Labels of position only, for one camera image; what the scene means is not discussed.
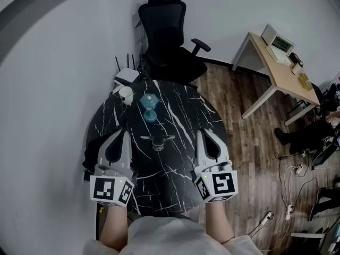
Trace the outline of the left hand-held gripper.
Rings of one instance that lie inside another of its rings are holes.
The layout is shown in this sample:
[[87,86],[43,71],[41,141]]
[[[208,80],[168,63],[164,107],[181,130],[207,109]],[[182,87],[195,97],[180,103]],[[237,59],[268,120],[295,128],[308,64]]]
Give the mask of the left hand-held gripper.
[[[116,162],[121,168],[109,167]],[[90,176],[90,199],[104,206],[127,207],[134,184],[130,170],[132,161],[131,137],[120,129],[100,146],[98,167]]]

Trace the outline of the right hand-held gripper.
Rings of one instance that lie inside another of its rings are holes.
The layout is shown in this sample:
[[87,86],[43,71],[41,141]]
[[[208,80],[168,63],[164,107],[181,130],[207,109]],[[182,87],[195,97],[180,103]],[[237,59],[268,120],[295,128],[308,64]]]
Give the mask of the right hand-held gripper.
[[238,194],[237,171],[221,138],[210,130],[199,129],[195,154],[198,166],[193,171],[193,182],[204,203],[226,201]]

